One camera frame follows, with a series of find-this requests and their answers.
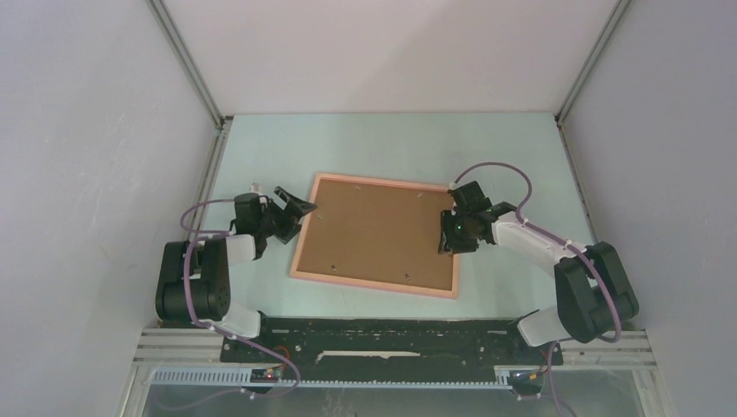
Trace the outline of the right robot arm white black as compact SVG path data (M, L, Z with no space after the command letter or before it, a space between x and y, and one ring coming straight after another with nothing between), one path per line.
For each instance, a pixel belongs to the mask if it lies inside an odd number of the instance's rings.
M584 245L544 230L508 202L493 204L477 182L448 190L453 207L441 213L439 251L473 253L481 242L509 248L554 280L556 303L522 316L505 340L508 357L531 361L552 341L614 343L639 302L616 249L607 242Z

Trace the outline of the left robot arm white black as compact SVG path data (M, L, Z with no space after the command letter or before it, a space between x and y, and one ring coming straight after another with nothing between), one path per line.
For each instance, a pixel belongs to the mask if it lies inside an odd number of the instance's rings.
M241 350L252 361L271 357L275 339L261 330L261 312L233 301L229 271L261 259L270 238L290 242L301 231L302 219L317 208L280 187L274 194L281 204L254 184L228 200L235 217L227 229L187 228L189 239L165 245L155 296L156 314L163 323L192 324L242 338Z

